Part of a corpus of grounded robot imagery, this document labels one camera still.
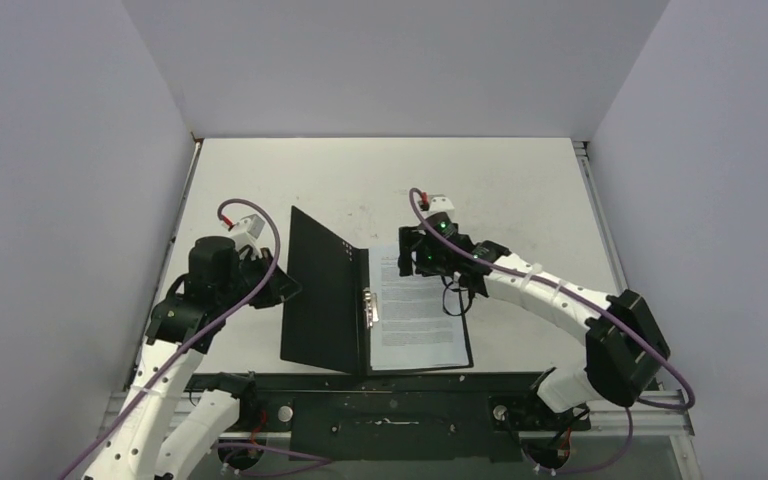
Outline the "cream and black file folder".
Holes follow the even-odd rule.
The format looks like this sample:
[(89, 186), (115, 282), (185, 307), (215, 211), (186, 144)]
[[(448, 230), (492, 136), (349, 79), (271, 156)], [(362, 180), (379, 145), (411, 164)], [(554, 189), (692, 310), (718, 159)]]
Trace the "cream and black file folder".
[(439, 371), (370, 370), (370, 329), (377, 307), (369, 284), (369, 249), (353, 246), (292, 207), (287, 273), (302, 290), (283, 307), (281, 359), (359, 376)]

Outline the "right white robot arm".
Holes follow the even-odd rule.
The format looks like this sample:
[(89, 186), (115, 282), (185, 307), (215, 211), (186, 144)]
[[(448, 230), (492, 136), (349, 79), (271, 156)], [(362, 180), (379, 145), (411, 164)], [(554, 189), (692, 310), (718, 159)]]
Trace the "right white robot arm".
[(507, 302), (554, 325), (578, 341), (578, 366), (551, 367), (525, 402), (528, 421), (548, 429), (565, 412), (592, 400), (634, 405), (669, 357), (668, 345), (645, 299), (567, 282), (507, 247), (474, 242), (438, 212), (398, 230), (403, 276), (451, 277), (471, 294)]

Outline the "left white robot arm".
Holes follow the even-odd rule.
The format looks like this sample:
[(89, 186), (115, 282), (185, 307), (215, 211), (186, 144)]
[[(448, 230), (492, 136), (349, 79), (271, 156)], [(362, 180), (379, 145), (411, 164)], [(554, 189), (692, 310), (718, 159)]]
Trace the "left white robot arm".
[(250, 234), (198, 239), (187, 269), (152, 308), (132, 383), (111, 424), (90, 447), (85, 479), (185, 479), (228, 428), (257, 420), (255, 377), (209, 378), (194, 409), (170, 424), (214, 337), (245, 306), (278, 306), (300, 287), (278, 263), (282, 247)]

